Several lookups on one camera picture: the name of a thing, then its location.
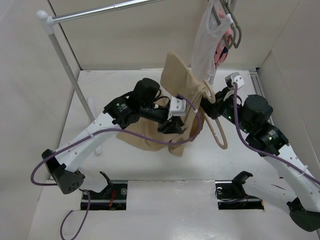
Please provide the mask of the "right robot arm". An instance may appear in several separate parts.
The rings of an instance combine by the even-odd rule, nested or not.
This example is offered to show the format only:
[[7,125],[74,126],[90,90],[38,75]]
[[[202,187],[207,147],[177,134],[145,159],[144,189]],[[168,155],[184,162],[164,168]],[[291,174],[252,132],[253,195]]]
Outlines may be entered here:
[[242,142],[271,164],[290,189],[255,179],[252,173],[240,172],[232,180],[219,184],[217,198],[225,204],[248,197],[267,201],[287,213],[293,222],[307,232],[320,228],[320,182],[295,154],[289,140],[276,126],[268,122],[273,108],[257,94],[237,103],[227,96],[227,88],[218,92],[216,102],[203,98],[200,106],[213,120],[224,117],[247,136]]

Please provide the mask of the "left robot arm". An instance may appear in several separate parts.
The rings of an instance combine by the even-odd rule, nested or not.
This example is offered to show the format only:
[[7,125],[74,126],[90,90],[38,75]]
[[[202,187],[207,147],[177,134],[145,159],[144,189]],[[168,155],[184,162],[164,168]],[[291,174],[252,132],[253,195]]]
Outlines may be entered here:
[[162,134],[182,134],[186,101],[171,97],[165,105],[160,84],[150,78],[139,80],[134,89],[108,103],[97,118],[73,140],[56,150],[42,153],[45,166],[56,185],[67,195],[79,189],[85,175],[79,167],[85,159],[117,132],[128,133],[127,127],[140,119],[150,120]]

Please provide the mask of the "beige t shirt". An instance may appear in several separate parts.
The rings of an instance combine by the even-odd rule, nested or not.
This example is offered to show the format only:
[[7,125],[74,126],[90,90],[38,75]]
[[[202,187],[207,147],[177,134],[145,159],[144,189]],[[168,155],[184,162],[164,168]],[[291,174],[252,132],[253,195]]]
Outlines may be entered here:
[[203,93],[206,91],[204,83],[196,80],[191,70],[175,53],[168,53],[164,69],[160,78],[160,85],[171,95],[175,113],[180,104],[180,97],[189,100],[192,105],[185,104],[184,115],[181,116],[183,126],[182,134],[164,134],[158,132],[158,124],[151,120],[140,118],[138,122],[131,124],[126,129],[144,138],[119,132],[117,139],[141,150],[157,152],[165,147],[175,156],[181,157],[185,148],[183,141],[193,140],[202,130],[204,117],[199,110]]

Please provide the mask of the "wooden clothes hanger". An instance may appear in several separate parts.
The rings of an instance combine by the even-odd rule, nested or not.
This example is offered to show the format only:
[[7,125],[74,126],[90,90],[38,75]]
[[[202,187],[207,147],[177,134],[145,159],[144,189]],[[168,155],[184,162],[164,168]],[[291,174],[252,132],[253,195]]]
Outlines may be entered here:
[[[213,91],[210,83],[207,81],[207,80],[204,80],[203,81],[203,84],[205,85],[206,87],[206,92],[203,93],[203,96],[206,97],[206,99],[211,103],[211,104],[214,104],[216,102],[216,97],[215,97],[215,92]],[[207,123],[209,129],[210,129],[210,132],[216,142],[216,144],[222,149],[222,150],[226,150],[228,148],[228,141],[227,141],[227,138],[226,138],[226,135],[225,135],[225,132],[224,132],[224,129],[220,123],[220,121],[218,119],[215,119],[215,123],[218,127],[218,131],[220,133],[220,136],[222,138],[222,142],[219,140],[219,137],[217,136],[217,133],[215,132],[215,129],[213,128],[210,120],[209,120],[209,115],[206,113],[204,115],[204,120],[205,122]]]

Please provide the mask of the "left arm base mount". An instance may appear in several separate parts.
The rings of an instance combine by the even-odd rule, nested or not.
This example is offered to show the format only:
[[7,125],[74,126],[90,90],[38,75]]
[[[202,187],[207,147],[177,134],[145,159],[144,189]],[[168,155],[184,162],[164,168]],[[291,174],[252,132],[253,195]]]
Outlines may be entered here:
[[125,211],[127,208],[127,181],[114,181],[102,192],[89,191],[92,211]]

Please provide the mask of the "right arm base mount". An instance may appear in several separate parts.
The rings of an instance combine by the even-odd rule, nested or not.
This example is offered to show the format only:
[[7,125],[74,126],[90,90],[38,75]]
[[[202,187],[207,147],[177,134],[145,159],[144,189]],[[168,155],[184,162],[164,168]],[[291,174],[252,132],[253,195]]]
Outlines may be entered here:
[[219,210],[264,210],[263,201],[255,196],[247,195],[231,180],[215,181],[215,197]]

